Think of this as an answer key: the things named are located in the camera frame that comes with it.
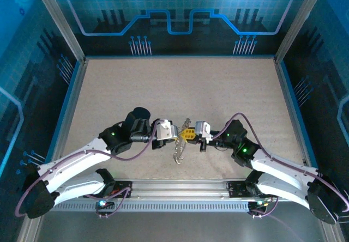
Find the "silver object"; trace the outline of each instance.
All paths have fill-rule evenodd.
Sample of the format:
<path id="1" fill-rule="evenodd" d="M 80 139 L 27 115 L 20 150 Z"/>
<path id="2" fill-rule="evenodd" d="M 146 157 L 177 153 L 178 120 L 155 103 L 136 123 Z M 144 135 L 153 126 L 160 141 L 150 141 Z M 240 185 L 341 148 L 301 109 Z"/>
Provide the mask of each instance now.
<path id="1" fill-rule="evenodd" d="M 190 119 L 187 118 L 182 126 L 182 130 L 180 132 L 182 132 L 183 130 L 186 130 L 189 126 L 190 126 Z M 182 156 L 182 153 L 185 149 L 185 140 L 182 138 L 182 136 L 180 135 L 180 133 L 178 134 L 178 138 L 175 142 L 176 146 L 175 146 L 175 151 L 174 151 L 174 154 L 173 154 L 173 158 L 175 160 L 175 162 L 177 164 L 180 164 L 182 163 L 184 157 Z"/>

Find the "blue panel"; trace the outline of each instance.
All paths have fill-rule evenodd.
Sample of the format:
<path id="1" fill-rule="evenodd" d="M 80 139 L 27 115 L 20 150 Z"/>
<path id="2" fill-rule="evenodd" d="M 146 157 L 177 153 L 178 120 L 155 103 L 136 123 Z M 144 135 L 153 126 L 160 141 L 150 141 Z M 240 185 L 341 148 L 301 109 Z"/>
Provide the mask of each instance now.
<path id="1" fill-rule="evenodd" d="M 132 36 L 147 36 L 153 55 L 275 54 L 303 0 L 57 1 L 87 55 L 145 56 Z M 258 37 L 234 52 L 240 35 Z"/>
<path id="2" fill-rule="evenodd" d="M 11 242 L 25 167 L 45 161 L 76 60 L 41 0 L 0 0 L 0 20 L 0 241 Z"/>
<path id="3" fill-rule="evenodd" d="M 337 183 L 342 182 L 346 190 L 349 190 L 348 10 L 349 0 L 318 0 L 284 60 L 318 166 L 338 179 Z"/>

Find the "metal frame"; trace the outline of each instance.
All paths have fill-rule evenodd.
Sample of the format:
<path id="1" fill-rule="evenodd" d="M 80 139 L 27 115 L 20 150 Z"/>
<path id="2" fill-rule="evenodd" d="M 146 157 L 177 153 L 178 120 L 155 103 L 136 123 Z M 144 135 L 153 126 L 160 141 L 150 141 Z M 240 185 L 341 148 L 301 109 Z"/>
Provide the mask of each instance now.
<path id="1" fill-rule="evenodd" d="M 82 87 L 83 78 L 86 73 L 87 68 L 87 61 L 83 61 L 81 65 L 79 65 L 76 78 L 75 80 L 72 80 L 70 85 L 72 87 L 72 94 L 70 95 L 67 109 L 62 110 L 61 113 L 64 114 L 62 124 L 57 125 L 60 127 L 59 133 L 57 136 L 56 145 L 53 149 L 53 160 L 56 160 L 59 158 L 59 156 L 62 154 L 65 142 L 67 141 L 70 124 L 73 120 L 75 107 L 77 104 L 77 100 L 79 98 L 80 90 Z M 22 228 L 20 231 L 20 234 L 17 238 L 17 242 L 22 241 L 34 241 L 35 237 L 37 236 L 38 230 L 40 228 L 40 223 L 42 222 L 43 217 L 38 217 L 37 219 L 29 219 L 27 216 L 25 216 L 24 222 L 22 224 Z"/>
<path id="2" fill-rule="evenodd" d="M 56 0 L 42 0 L 75 58 L 82 64 L 85 54 Z"/>
<path id="3" fill-rule="evenodd" d="M 302 5 L 300 6 L 299 11 L 296 14 L 296 17 L 294 17 L 294 20 L 287 31 L 283 41 L 281 42 L 281 45 L 275 54 L 276 56 L 276 62 L 280 63 L 283 58 L 286 55 L 286 52 L 290 49 L 292 43 L 294 42 L 298 32 L 300 31 L 301 27 L 303 26 L 304 22 L 309 17 L 309 14 L 314 7 L 317 0 L 304 0 Z"/>
<path id="4" fill-rule="evenodd" d="M 82 81 L 86 72 L 87 62 L 85 62 L 85 55 L 56 0 L 42 1 L 51 14 L 55 24 L 59 28 L 70 49 L 72 50 L 74 56 L 82 64 L 80 65 L 80 70 L 77 74 L 76 80 L 73 82 L 74 93 L 69 99 L 64 119 L 62 121 L 62 126 L 58 134 L 57 143 L 54 148 L 52 159 L 57 159 L 62 153 L 65 142 L 67 140 L 70 123 L 74 115 L 77 99 L 79 97 L 80 89 L 82 86 Z M 284 40 L 282 41 L 275 58 L 276 70 L 278 72 L 280 84 L 285 96 L 285 101 L 290 113 L 297 141 L 299 142 L 302 153 L 304 155 L 304 159 L 308 165 L 311 165 L 311 160 L 306 147 L 306 143 L 304 141 L 304 135 L 302 133 L 299 121 L 297 119 L 297 114 L 294 109 L 294 103 L 289 94 L 289 90 L 292 89 L 287 86 L 287 83 L 285 81 L 285 74 L 282 71 L 280 63 L 284 58 L 286 52 L 292 45 L 303 23 L 308 18 L 310 10 L 315 5 L 316 1 L 317 0 L 304 0 L 299 12 L 297 13 L 293 23 L 291 24 L 290 29 L 288 30 Z M 225 189 L 226 181 L 228 180 L 135 180 L 133 198 L 130 200 L 130 203 L 137 203 L 139 201 L 152 201 L 152 203 L 154 203 L 154 201 L 163 203 L 166 203 L 166 201 L 198 202 L 206 200 L 210 202 L 213 201 L 216 204 L 222 204 L 222 202 L 228 201 L 228 192 Z M 247 202 L 255 200 L 256 198 L 230 199 L 231 202 Z M 82 204 L 82 201 L 73 201 L 73 203 L 75 202 L 77 204 Z M 17 241 L 35 241 L 43 219 L 44 217 L 30 220 L 28 217 L 26 217 Z M 344 241 L 343 234 L 338 224 L 331 226 L 325 223 L 321 223 L 321 225 L 324 231 L 324 239 L 326 239 L 327 241 Z"/>

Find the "enclosure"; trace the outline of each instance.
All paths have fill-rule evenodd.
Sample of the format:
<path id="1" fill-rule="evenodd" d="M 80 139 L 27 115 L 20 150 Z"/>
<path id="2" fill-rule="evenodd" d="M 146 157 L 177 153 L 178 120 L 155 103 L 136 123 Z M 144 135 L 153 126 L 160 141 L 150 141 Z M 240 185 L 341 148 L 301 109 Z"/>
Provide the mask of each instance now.
<path id="1" fill-rule="evenodd" d="M 286 200 L 252 219 L 248 199 L 230 200 L 225 186 L 251 170 L 231 150 L 188 144 L 180 165 L 168 144 L 81 173 L 133 181 L 110 219 L 81 197 L 37 219 L 14 210 L 27 164 L 74 152 L 138 106 L 151 121 L 213 130 L 243 112 L 274 154 L 348 190 L 349 0 L 0 0 L 0 9 L 1 241 L 346 241 L 348 215 L 331 226 Z"/>

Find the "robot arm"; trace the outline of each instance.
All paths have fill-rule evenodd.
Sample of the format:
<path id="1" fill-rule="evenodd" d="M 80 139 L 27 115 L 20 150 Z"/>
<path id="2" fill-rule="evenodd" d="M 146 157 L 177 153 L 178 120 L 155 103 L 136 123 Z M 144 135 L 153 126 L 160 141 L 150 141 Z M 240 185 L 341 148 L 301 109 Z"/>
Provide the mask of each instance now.
<path id="1" fill-rule="evenodd" d="M 182 128 L 178 134 L 177 127 L 170 120 L 157 119 L 150 126 L 149 118 L 150 113 L 145 108 L 135 108 L 121 126 L 118 123 L 105 129 L 98 138 L 81 149 L 41 165 L 40 168 L 29 164 L 22 187 L 23 196 L 16 213 L 19 214 L 22 202 L 28 217 L 35 218 L 68 199 L 84 195 L 100 198 L 109 196 L 120 190 L 120 186 L 116 186 L 107 170 L 97 170 L 87 177 L 76 175 L 110 158 L 132 160 L 150 144 L 153 149 L 157 149 L 179 137 L 187 143 L 200 144 L 201 152 L 205 152 L 207 146 L 232 149 L 235 162 L 252 169 L 243 185 L 239 184 L 245 197 L 246 194 L 250 197 L 283 197 L 305 206 L 327 223 L 336 223 L 338 215 L 345 208 L 345 203 L 338 195 L 316 179 L 316 168 L 301 166 L 266 153 L 260 145 L 246 138 L 247 131 L 238 120 L 227 123 L 221 132 L 211 131 L 210 125 L 201 121 L 196 123 L 195 128 Z M 133 158 L 118 157 L 120 153 L 130 149 L 133 142 L 144 142 L 147 145 Z M 131 188 L 130 181 L 125 185 Z M 233 181 L 229 183 L 231 197 L 234 197 L 236 186 Z"/>

